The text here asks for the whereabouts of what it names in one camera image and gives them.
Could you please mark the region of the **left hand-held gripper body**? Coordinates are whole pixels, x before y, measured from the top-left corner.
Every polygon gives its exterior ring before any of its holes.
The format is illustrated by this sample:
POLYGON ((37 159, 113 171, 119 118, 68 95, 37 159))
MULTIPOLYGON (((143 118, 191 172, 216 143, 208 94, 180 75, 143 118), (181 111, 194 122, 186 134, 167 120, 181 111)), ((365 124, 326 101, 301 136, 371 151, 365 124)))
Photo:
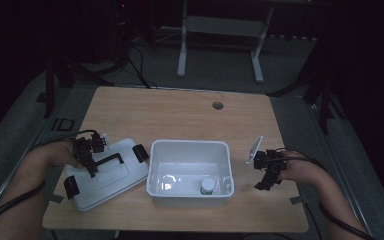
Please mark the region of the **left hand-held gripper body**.
POLYGON ((84 167, 95 167, 92 154, 103 152, 106 145, 107 142, 103 136, 97 131, 91 131, 90 139, 81 137, 74 141, 73 154, 84 167))

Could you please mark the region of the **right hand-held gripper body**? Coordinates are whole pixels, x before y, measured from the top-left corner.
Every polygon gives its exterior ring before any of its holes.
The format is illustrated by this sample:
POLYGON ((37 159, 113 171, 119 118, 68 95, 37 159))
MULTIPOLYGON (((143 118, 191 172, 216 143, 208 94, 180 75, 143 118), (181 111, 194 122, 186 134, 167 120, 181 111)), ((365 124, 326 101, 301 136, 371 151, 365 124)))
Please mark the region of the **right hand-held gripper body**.
POLYGON ((256 170, 265 171, 261 183, 280 183, 279 175, 286 169, 283 155, 276 150, 260 151, 263 139, 263 136, 259 136, 251 147, 247 164, 252 165, 256 170))

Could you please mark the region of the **white lid with black handle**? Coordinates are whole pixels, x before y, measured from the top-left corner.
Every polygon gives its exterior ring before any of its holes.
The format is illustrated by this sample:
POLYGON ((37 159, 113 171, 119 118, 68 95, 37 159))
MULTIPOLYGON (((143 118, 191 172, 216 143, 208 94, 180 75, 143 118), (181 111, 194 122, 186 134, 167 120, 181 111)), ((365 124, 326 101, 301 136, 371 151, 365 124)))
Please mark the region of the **white lid with black handle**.
POLYGON ((66 167, 65 192, 80 211, 95 208, 147 179, 147 152, 132 139, 106 146, 92 157, 98 168, 95 177, 85 167, 66 167))

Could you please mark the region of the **white jar with green base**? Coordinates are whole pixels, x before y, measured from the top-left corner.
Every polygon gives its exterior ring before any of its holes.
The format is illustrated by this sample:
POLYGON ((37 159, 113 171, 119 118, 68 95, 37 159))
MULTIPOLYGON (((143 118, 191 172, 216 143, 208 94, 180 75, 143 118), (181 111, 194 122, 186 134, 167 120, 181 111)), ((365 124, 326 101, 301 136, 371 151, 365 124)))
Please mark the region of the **white jar with green base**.
POLYGON ((215 180, 212 178, 205 178, 201 182, 200 192, 202 195, 211 195, 215 188, 215 180))

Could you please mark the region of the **white plastic storage box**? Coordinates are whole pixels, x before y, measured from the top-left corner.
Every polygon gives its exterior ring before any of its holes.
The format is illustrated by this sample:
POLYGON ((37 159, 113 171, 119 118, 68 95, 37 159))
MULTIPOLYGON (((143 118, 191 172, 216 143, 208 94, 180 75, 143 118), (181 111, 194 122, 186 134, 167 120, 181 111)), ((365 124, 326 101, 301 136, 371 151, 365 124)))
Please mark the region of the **white plastic storage box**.
POLYGON ((154 141, 146 191, 158 207, 223 206, 235 192, 229 146, 222 141, 154 141), (200 192, 205 178, 215 180, 211 195, 200 192))

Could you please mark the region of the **person's left hand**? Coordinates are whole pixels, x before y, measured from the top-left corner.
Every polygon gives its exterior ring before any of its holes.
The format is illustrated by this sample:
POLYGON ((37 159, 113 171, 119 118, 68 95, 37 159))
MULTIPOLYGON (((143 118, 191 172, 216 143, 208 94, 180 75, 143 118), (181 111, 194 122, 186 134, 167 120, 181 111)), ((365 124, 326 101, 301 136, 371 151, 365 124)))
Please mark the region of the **person's left hand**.
POLYGON ((73 154, 73 143, 70 141, 60 141, 51 144, 52 166, 71 165, 74 168, 82 168, 82 164, 73 154))

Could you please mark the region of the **person's right hand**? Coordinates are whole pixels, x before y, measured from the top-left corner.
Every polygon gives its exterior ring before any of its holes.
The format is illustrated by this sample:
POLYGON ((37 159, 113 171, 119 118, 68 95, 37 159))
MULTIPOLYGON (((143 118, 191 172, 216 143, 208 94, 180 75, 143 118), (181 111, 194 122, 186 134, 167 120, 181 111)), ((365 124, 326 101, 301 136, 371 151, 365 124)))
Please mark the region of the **person's right hand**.
POLYGON ((317 166, 311 162, 302 160, 303 155, 296 151, 282 151, 284 157, 290 157, 286 161, 286 169, 283 170, 278 179, 290 180, 299 183, 312 184, 314 182, 317 166))

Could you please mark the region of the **black metal stand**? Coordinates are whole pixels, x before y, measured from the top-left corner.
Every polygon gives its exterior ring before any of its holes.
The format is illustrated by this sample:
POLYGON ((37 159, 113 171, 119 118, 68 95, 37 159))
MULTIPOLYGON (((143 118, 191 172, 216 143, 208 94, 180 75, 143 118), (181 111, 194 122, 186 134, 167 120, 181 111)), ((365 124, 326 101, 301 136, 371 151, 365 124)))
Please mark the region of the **black metal stand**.
POLYGON ((329 52, 327 45, 318 40, 301 68, 297 79, 290 85, 267 93, 270 97, 280 97, 304 85, 308 88, 303 95, 307 104, 320 101, 318 124, 322 132, 328 135, 327 120, 331 116, 329 110, 333 79, 336 74, 337 61, 329 52))
POLYGON ((45 71, 45 92, 39 95, 39 100, 45 103, 45 118, 49 118, 55 107, 55 78, 59 75, 58 79, 64 87, 72 87, 73 80, 62 73, 63 68, 68 70, 72 67, 80 74, 98 85, 113 86, 112 82, 106 81, 99 77, 97 74, 89 71, 86 67, 65 55, 50 56, 46 62, 45 71))

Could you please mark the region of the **dark rack with red light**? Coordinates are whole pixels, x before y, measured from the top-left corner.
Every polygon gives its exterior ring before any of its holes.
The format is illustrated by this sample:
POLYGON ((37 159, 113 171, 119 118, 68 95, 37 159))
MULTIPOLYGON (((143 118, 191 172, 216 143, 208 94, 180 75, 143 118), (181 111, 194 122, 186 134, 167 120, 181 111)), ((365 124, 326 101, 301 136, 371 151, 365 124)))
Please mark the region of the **dark rack with red light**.
POLYGON ((116 64, 127 61, 132 38, 133 0, 111 0, 115 30, 114 57, 116 64))

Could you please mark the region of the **white metal desk frame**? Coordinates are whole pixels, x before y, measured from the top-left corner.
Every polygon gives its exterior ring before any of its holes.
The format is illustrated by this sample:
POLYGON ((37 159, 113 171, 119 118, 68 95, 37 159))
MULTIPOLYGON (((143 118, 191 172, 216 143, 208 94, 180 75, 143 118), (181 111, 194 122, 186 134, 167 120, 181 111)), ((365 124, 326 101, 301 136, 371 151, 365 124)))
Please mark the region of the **white metal desk frame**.
POLYGON ((267 36, 274 8, 269 7, 261 21, 236 20, 229 18, 204 17, 188 14, 188 0, 183 0, 181 47, 178 59, 177 76, 184 77, 187 63, 187 33, 205 33, 241 37, 255 37, 257 46, 250 52, 255 81, 264 81, 259 56, 267 36))

